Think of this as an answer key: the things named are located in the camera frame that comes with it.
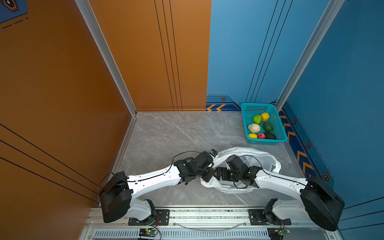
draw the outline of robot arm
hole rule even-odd
[[[139,196],[165,186],[188,184],[198,177],[208,182],[215,175],[219,180],[241,181],[247,186],[272,189],[297,199],[271,199],[264,209],[265,219],[270,224],[296,218],[312,220],[324,229],[336,230],[344,202],[319,177],[294,178],[257,166],[248,167],[236,155],[226,161],[230,169],[218,167],[213,170],[211,166],[216,155],[215,150],[203,152],[196,158],[178,160],[167,168],[141,175],[115,174],[99,192],[104,222],[133,217],[150,224],[156,217],[155,207],[150,200],[137,199]]]

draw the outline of metal mounting plate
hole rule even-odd
[[[251,225],[269,225],[265,222],[263,216],[263,209],[249,209],[249,220],[251,221]]]
[[[159,217],[159,225],[167,226],[169,223],[169,209],[156,209],[157,216]],[[143,226],[142,222],[136,218],[130,217],[129,226]]]

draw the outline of yellow chevron arrow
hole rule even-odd
[[[297,161],[300,162],[300,155],[301,156],[304,156],[304,157],[307,157],[307,155],[303,152],[300,152],[300,151],[297,151]]]
[[[306,162],[303,162],[303,173],[305,174],[305,167],[309,167],[310,169],[313,170],[313,167],[311,165],[309,165],[308,163]]]
[[[223,104],[223,105],[221,105],[220,107],[216,108],[216,110],[217,110],[217,111],[221,111],[220,108],[222,108],[222,107],[224,107],[224,106],[225,106],[225,104]]]
[[[290,135],[296,136],[296,134],[294,132],[288,132],[288,142],[289,142],[289,136]]]
[[[215,106],[216,104],[212,104],[209,108],[207,108],[208,111],[212,111],[211,107]]]

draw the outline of yellow fruit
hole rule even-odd
[[[250,137],[250,138],[257,138],[257,134],[250,133],[250,134],[248,134],[248,137]]]
[[[267,121],[269,119],[268,113],[262,113],[261,115],[262,115],[263,121]]]

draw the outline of gray marble floor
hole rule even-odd
[[[281,163],[280,174],[299,177],[284,144],[248,144],[241,112],[138,113],[119,171],[127,175],[152,172],[170,165],[173,156],[185,151],[221,151],[230,147],[254,147],[269,152]],[[180,159],[195,157],[185,153]],[[292,198],[269,189],[246,194],[225,194],[206,188],[199,179],[149,192],[139,199],[165,205],[252,205],[265,206],[271,198]]]

